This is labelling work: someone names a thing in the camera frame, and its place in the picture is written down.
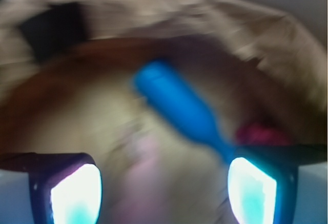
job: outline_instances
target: black object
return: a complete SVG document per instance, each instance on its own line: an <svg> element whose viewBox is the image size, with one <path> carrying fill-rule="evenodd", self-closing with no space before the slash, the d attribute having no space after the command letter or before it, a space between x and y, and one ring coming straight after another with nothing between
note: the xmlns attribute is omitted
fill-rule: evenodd
<svg viewBox="0 0 328 224"><path fill-rule="evenodd" d="M89 38L79 3L50 5L50 8L18 26L39 64Z"/></svg>
<svg viewBox="0 0 328 224"><path fill-rule="evenodd" d="M327 161L327 146L243 146L236 150L235 157L246 158L277 181L274 223L291 224L299 167Z"/></svg>
<svg viewBox="0 0 328 224"><path fill-rule="evenodd" d="M30 198L35 224L53 223L50 191L84 164L95 164L86 153L0 155L0 169L29 174Z"/></svg>

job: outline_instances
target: red object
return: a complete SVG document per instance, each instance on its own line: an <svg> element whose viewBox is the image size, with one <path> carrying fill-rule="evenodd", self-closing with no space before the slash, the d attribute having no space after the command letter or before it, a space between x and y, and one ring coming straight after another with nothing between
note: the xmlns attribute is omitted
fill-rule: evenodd
<svg viewBox="0 0 328 224"><path fill-rule="evenodd" d="M293 144L292 139L283 131L261 123L252 123L238 129L236 140L240 145L254 146L288 146Z"/></svg>

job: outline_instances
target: beige cloth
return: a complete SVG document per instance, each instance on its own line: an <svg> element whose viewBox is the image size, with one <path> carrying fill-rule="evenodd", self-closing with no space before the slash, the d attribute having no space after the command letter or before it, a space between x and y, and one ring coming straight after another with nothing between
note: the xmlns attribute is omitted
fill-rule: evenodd
<svg viewBox="0 0 328 224"><path fill-rule="evenodd" d="M70 1L83 5L92 39L166 40L176 67L220 114L227 138L233 138L243 122L262 117L239 78L243 70L236 59L259 59L258 69L287 92L297 93L301 103L311 104L318 112L327 110L327 56L322 46L289 14L241 0L5 0L0 5L3 92L37 71L15 25L44 11L47 3ZM105 179L101 223L108 223L118 184L113 178L127 167L124 153L115 150L116 131L141 118L144 129L161 141L163 165L170 176L172 222L233 223L224 201L226 168L209 149L192 146L151 109L135 104L129 83L132 74L117 72L86 88L73 103L49 116L27 138L28 147L20 150L90 153ZM250 78L253 87L258 85L255 96L265 96L267 86L257 83L263 77L250 72ZM273 104L263 102L280 109L277 98Z"/></svg>

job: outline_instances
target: blue toothbrush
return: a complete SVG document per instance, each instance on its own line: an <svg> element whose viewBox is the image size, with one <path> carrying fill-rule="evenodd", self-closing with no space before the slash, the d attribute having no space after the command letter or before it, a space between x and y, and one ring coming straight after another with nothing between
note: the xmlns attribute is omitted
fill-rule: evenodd
<svg viewBox="0 0 328 224"><path fill-rule="evenodd" d="M134 85L180 133L212 147L226 163L231 162L235 149L218 132L212 110L163 60L154 60L139 70Z"/></svg>

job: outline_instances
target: glowing light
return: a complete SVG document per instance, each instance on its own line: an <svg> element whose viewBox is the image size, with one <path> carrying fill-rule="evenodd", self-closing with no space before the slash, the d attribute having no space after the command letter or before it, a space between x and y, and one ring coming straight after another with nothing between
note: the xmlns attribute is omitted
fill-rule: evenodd
<svg viewBox="0 0 328 224"><path fill-rule="evenodd" d="M85 164L51 189L54 224L94 224L101 203L99 169Z"/></svg>
<svg viewBox="0 0 328 224"><path fill-rule="evenodd" d="M228 193L239 223L273 223L277 181L243 157L234 159L228 172Z"/></svg>

